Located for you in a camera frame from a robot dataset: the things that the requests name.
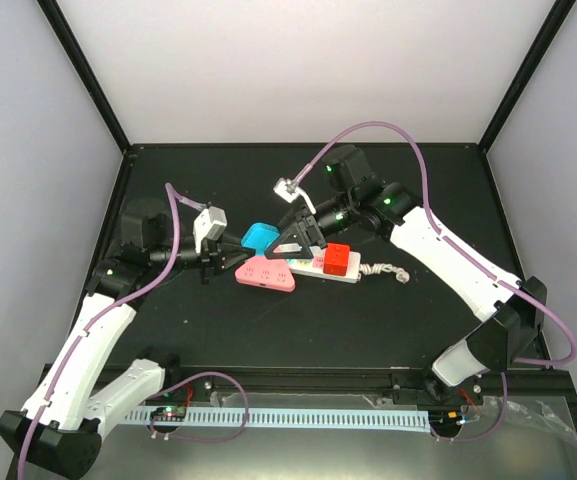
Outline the blue square plug adapter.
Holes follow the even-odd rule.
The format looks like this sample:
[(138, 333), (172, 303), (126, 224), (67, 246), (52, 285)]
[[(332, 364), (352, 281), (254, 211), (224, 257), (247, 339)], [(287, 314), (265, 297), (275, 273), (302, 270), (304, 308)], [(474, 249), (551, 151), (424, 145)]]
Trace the blue square plug adapter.
[(241, 239), (241, 246), (254, 250), (256, 255), (264, 251), (279, 237), (276, 226), (257, 222), (252, 224)]

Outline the pink triangular socket adapter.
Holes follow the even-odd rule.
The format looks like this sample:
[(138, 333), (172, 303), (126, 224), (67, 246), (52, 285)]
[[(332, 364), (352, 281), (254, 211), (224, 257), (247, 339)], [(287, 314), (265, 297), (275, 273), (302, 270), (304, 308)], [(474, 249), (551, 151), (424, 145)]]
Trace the pink triangular socket adapter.
[(296, 282), (284, 259), (267, 259), (259, 255), (248, 259), (235, 271), (239, 284), (280, 292), (292, 292)]

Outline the red cube socket adapter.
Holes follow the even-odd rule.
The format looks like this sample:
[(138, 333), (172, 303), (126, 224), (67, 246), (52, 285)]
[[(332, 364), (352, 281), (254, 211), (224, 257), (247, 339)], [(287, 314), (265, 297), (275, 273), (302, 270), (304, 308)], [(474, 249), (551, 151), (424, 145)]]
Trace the red cube socket adapter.
[(347, 244), (329, 243), (324, 252), (323, 272), (343, 277), (347, 274), (351, 247)]

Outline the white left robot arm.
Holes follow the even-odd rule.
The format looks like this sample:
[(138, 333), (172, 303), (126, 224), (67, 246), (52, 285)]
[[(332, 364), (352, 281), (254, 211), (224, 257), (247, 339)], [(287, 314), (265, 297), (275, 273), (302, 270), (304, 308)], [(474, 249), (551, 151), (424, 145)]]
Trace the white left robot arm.
[[(178, 204), (197, 212), (188, 238), (182, 236)], [(0, 417), (0, 436), (18, 458), (19, 478), (27, 464), (82, 478), (127, 414), (150, 398), (170, 399), (181, 391), (178, 355), (151, 347), (100, 391), (94, 387), (146, 296), (171, 273), (196, 269), (206, 282), (253, 256), (226, 228), (222, 209), (177, 195), (167, 203), (146, 198), (128, 204), (57, 359), (23, 407)]]

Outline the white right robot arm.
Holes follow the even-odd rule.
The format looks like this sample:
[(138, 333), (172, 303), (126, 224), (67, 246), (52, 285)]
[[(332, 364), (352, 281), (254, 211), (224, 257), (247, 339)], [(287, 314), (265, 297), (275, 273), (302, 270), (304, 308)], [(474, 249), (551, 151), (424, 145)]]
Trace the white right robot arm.
[(469, 378), (504, 373), (519, 360), (542, 331), (545, 315), (537, 306), (546, 299), (545, 285), (536, 277), (520, 280), (454, 236), (406, 187), (382, 180), (358, 147), (335, 148), (323, 162), (336, 195), (319, 205), (296, 180), (275, 184), (291, 208), (265, 256), (310, 260), (313, 247), (330, 248), (330, 236), (356, 225), (411, 255), (450, 287), (480, 324), (439, 354), (421, 377), (434, 404), (447, 402)]

